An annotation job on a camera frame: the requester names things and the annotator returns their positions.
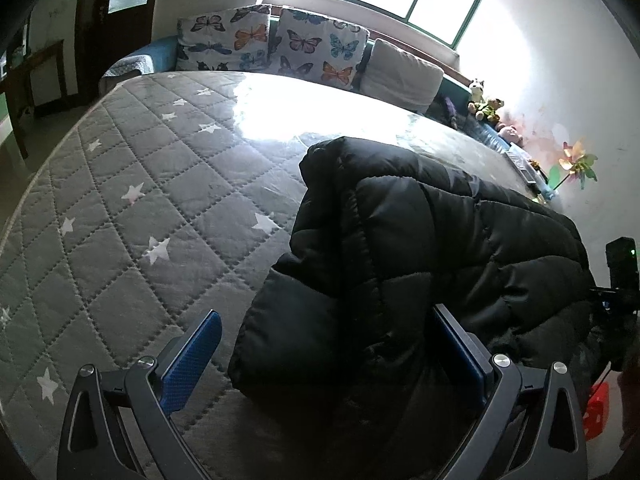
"black puffer jacket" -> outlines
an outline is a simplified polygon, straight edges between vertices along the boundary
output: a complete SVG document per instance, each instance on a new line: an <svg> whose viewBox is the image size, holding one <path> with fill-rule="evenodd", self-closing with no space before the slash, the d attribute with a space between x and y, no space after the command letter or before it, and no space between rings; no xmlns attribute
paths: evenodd
<svg viewBox="0 0 640 480"><path fill-rule="evenodd" d="M316 144L300 169L291 253L248 310L229 375L257 400L329 387L324 476L435 473L462 437L426 335L435 303L492 353L567 363L586 400L599 358L593 278L568 218L367 140Z"/></svg>

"butterfly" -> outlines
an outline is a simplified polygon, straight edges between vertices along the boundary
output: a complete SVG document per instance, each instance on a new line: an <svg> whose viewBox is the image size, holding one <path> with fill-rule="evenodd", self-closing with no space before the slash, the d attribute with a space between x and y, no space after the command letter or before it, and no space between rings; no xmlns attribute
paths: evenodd
<svg viewBox="0 0 640 480"><path fill-rule="evenodd" d="M204 44L204 43L196 43L193 46L190 46L187 49L189 52L205 52L207 50L215 50L219 54L231 54L231 50L222 46L222 43L214 43L214 44Z"/></svg>
<svg viewBox="0 0 640 480"><path fill-rule="evenodd" d="M322 81L331 81L332 79L336 79L342 84L348 85L352 70L353 66L349 66L344 70L340 70L340 72L338 72L334 67L332 67L325 61L322 64L322 76L320 77L320 79Z"/></svg>
<svg viewBox="0 0 640 480"><path fill-rule="evenodd" d="M340 54L344 54L344 60L348 60L353 57L353 53L356 51L358 43L360 43L359 40L355 40L351 41L351 43L343 45L340 41L340 38L338 38L338 36L336 36L335 34L330 34L329 38L331 39L332 46L331 55L334 57L338 57L340 56Z"/></svg>
<svg viewBox="0 0 640 480"><path fill-rule="evenodd" d="M273 44L269 46L269 55L273 54L282 43L282 36L273 38Z"/></svg>
<svg viewBox="0 0 640 480"><path fill-rule="evenodd" d="M264 23L258 25L255 29L252 27L251 30L238 30L236 32L236 41L234 42L234 49L240 50L244 47L249 41L267 41L267 26Z"/></svg>
<svg viewBox="0 0 640 480"><path fill-rule="evenodd" d="M222 18L220 18L220 16L218 16L217 14L208 17L200 16L199 18L196 18L196 22L193 27L191 27L191 31L198 32L201 28L204 28L205 32L210 32L209 27L212 27L215 30L224 32L226 29L224 25L220 23L220 21L222 21Z"/></svg>
<svg viewBox="0 0 640 480"><path fill-rule="evenodd" d="M326 22L329 18L319 16L318 14L312 14L311 12L304 12L302 10L292 10L293 19L299 22L309 22L312 25L320 25L322 22Z"/></svg>
<svg viewBox="0 0 640 480"><path fill-rule="evenodd" d="M260 12L261 14L270 14L271 6L268 5L252 5L250 7L241 7L240 9L236 9L236 13L229 20L230 23L239 22L242 20L249 12Z"/></svg>
<svg viewBox="0 0 640 480"><path fill-rule="evenodd" d="M245 52L240 56L240 70L248 70L250 68L258 68L265 65L266 59L263 50L255 53L255 57L251 52Z"/></svg>
<svg viewBox="0 0 640 480"><path fill-rule="evenodd" d="M334 20L334 27L338 28L339 30L343 30L344 28L349 27L349 30L351 32L360 32L361 28L357 25L351 25L351 23L345 23L345 22L337 22L336 20Z"/></svg>
<svg viewBox="0 0 640 480"><path fill-rule="evenodd" d="M178 44L178 59L189 59L184 51L184 45Z"/></svg>
<svg viewBox="0 0 640 480"><path fill-rule="evenodd" d="M301 50L305 54L313 54L316 51L316 46L322 41L322 38L311 38L310 40L306 40L305 38L301 38L297 35L293 30L287 29L287 34L289 35L289 46L293 50Z"/></svg>
<svg viewBox="0 0 640 480"><path fill-rule="evenodd" d="M280 56L280 68L278 69L278 74L280 75L306 75L313 67L313 63L305 63L304 65L300 65L297 69L293 70L291 68L291 63L289 60Z"/></svg>

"red object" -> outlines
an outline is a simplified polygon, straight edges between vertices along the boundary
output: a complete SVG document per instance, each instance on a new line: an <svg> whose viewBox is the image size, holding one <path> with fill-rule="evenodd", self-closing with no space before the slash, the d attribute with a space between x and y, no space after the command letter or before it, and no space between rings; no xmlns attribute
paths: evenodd
<svg viewBox="0 0 640 480"><path fill-rule="evenodd" d="M595 389L596 386L591 387L591 399L582 418L585 440L591 440L601 434L609 418L609 383L604 382L597 391Z"/></svg>

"orange butterfly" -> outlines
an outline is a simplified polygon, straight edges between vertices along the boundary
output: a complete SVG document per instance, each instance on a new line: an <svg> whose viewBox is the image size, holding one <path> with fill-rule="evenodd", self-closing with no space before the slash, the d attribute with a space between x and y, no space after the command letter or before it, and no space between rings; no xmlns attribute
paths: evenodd
<svg viewBox="0 0 640 480"><path fill-rule="evenodd" d="M347 67L344 70L338 72L334 67L328 64L326 61L322 64L322 81L331 81L331 79L337 79L344 85L349 84L349 77L353 66Z"/></svg>
<svg viewBox="0 0 640 480"><path fill-rule="evenodd" d="M236 32L236 41L234 42L234 49L240 50L244 47L250 40L256 41L267 41L267 26L264 23L258 25L258 28L255 29L252 27L251 30L238 30Z"/></svg>

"gray quilted tablecloth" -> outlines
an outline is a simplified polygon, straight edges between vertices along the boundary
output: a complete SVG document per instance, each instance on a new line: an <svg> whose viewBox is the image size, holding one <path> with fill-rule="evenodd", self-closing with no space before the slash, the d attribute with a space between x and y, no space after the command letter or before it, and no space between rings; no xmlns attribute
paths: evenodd
<svg viewBox="0 0 640 480"><path fill-rule="evenodd" d="M185 440L212 478L311 475L305 451L225 371L255 291L288 248L305 192L298 163L308 146L341 135L405 146L526 193L508 161L462 134L279 76L142 76L69 132L0 244L0 415L37 478L56 476L78 368L158 354L204 308L220 313L223 338L174 416Z"/></svg>

